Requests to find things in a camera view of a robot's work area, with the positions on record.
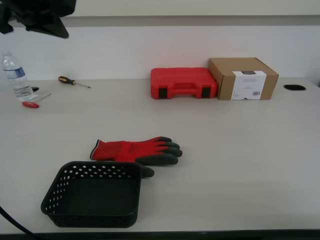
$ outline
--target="perforated basket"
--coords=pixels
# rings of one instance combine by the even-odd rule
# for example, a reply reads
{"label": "perforated basket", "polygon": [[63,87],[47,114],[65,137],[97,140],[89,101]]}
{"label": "perforated basket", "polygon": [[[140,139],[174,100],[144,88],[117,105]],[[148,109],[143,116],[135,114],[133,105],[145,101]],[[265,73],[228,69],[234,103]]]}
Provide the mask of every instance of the perforated basket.
{"label": "perforated basket", "polygon": [[136,163],[69,162],[55,177],[41,211],[58,227],[131,227],[138,217],[141,176]]}

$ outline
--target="black object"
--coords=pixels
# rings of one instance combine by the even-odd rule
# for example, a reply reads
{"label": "black object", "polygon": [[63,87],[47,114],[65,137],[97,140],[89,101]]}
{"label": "black object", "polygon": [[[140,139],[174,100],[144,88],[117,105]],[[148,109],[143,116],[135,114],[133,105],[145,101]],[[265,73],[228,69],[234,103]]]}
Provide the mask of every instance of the black object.
{"label": "black object", "polygon": [[36,91],[39,90],[39,88],[38,88],[37,86],[32,86],[31,88],[32,88],[32,91],[33,91],[33,92],[36,92]]}
{"label": "black object", "polygon": [[0,33],[7,34],[14,29],[8,24],[16,19],[25,25],[27,31],[68,38],[69,34],[61,22],[75,11],[76,0],[1,0]]}
{"label": "black object", "polygon": [[283,86],[285,89],[291,90],[291,91],[304,91],[306,88],[301,85],[295,85],[295,84],[289,84]]}
{"label": "black object", "polygon": [[201,92],[202,98],[209,98],[211,93],[211,87],[203,87]]}
{"label": "black object", "polygon": [[139,165],[131,162],[69,162],[58,172],[41,211],[58,227],[131,227],[138,216],[141,176]]}
{"label": "black object", "polygon": [[256,73],[254,71],[241,71],[244,75],[255,75]]}
{"label": "black object", "polygon": [[25,227],[23,227],[20,223],[18,223],[16,220],[14,220],[1,206],[0,206],[0,214],[7,219],[12,225],[14,225],[16,228],[27,234],[27,236],[32,237],[36,240],[44,240],[42,237],[35,235],[33,232],[29,231]]}
{"label": "black object", "polygon": [[166,99],[168,97],[168,89],[167,88],[159,88],[159,98]]}

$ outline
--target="work glove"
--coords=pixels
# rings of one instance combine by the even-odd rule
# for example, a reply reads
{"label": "work glove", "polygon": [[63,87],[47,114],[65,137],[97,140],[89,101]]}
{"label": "work glove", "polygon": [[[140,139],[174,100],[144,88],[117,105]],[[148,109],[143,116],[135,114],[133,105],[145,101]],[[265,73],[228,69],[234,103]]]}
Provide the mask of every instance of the work glove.
{"label": "work glove", "polygon": [[115,161],[138,163],[142,166],[142,176],[152,177],[155,172],[147,166],[175,165],[182,156],[180,146],[168,137],[159,136],[147,141],[98,140],[90,154],[95,161]]}

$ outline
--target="table surface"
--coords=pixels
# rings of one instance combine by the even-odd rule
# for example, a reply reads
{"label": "table surface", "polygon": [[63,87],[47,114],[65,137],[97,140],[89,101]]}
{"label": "table surface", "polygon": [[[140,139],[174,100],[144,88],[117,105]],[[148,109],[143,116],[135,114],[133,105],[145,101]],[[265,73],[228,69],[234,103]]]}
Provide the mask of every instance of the table surface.
{"label": "table surface", "polygon": [[[320,88],[280,79],[271,100],[154,100],[148,80],[33,81],[52,95],[26,108],[0,91],[0,206],[33,232],[320,228]],[[301,84],[289,91],[284,84]],[[173,139],[175,166],[141,183],[126,229],[59,228],[40,205],[59,169],[88,161],[97,139]],[[0,217],[0,233],[20,231]]]}

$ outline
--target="small red tool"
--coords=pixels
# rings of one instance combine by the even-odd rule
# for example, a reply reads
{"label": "small red tool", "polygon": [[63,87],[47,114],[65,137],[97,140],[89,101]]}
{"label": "small red tool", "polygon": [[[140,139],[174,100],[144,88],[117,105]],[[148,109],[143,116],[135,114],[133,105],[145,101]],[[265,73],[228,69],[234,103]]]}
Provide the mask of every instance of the small red tool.
{"label": "small red tool", "polygon": [[204,67],[154,68],[151,71],[151,96],[154,99],[172,99],[176,95],[214,98],[217,89],[216,80]]}
{"label": "small red tool", "polygon": [[37,104],[37,102],[39,102],[40,100],[49,97],[51,95],[51,93],[41,97],[40,99],[38,99],[37,101],[31,102],[31,101],[23,101],[22,105],[27,107],[27,108],[31,108],[31,109],[37,109],[39,108],[39,105]]}

